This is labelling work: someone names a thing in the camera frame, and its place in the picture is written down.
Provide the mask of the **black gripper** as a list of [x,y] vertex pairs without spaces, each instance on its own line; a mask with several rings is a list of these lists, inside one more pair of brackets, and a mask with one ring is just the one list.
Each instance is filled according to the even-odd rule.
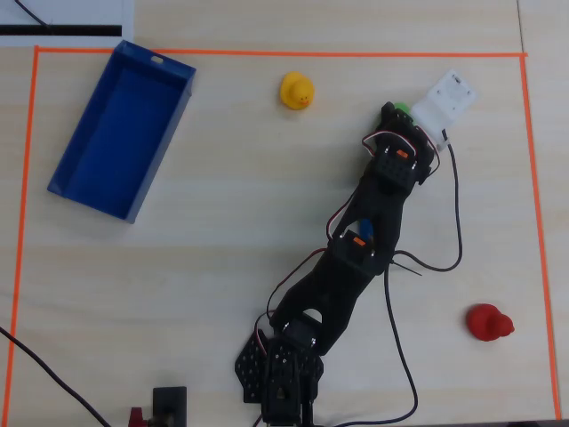
[[381,107],[376,131],[365,136],[372,159],[365,168],[368,196],[409,196],[432,174],[437,150],[427,134],[393,102]]

